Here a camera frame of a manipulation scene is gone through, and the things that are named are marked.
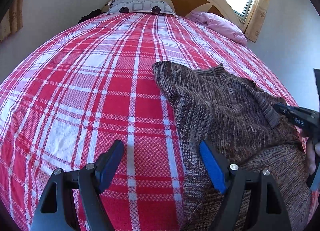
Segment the person's right hand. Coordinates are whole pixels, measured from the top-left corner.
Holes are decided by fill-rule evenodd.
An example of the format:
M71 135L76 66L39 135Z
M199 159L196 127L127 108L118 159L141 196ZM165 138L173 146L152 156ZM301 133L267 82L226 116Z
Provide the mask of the person's right hand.
M320 156L320 143L314 144L312 138L309 137L306 143L306 166L310 175L316 170L316 155Z

